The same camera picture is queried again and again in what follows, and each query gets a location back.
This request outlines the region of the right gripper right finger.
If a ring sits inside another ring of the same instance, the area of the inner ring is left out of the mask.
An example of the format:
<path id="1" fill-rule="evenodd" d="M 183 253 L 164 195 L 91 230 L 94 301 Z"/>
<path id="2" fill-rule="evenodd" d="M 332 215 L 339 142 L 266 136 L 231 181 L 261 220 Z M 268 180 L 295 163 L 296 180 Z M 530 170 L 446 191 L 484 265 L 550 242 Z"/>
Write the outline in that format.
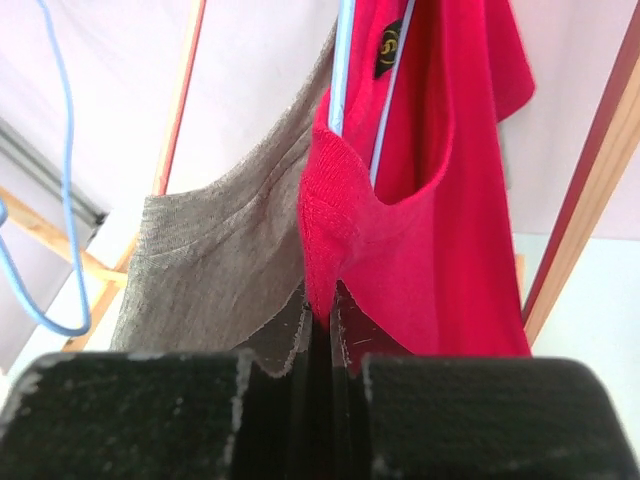
<path id="1" fill-rule="evenodd" d="M 340 479 L 631 479 L 612 403 L 567 359 L 419 357 L 344 286 L 331 314 Z"/>

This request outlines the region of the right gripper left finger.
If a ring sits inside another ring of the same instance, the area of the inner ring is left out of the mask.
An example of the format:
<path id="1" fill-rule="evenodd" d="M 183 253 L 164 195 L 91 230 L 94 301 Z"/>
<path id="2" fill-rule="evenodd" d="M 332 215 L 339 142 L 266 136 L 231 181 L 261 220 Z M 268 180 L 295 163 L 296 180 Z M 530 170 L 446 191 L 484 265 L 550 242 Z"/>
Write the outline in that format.
<path id="1" fill-rule="evenodd" d="M 1 414 L 5 479 L 308 479 L 302 290 L 221 353 L 57 353 Z"/>

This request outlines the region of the red t shirt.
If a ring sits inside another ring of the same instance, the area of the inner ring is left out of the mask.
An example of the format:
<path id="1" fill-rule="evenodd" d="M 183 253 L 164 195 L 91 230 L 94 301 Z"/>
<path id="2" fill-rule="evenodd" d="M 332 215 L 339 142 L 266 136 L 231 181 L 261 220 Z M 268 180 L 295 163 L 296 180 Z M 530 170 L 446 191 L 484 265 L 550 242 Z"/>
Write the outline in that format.
<path id="1" fill-rule="evenodd" d="M 535 90 L 506 1 L 359 1 L 341 133 L 327 92 L 298 225 L 311 308 L 338 285 L 417 355 L 529 356 L 499 123 Z"/>

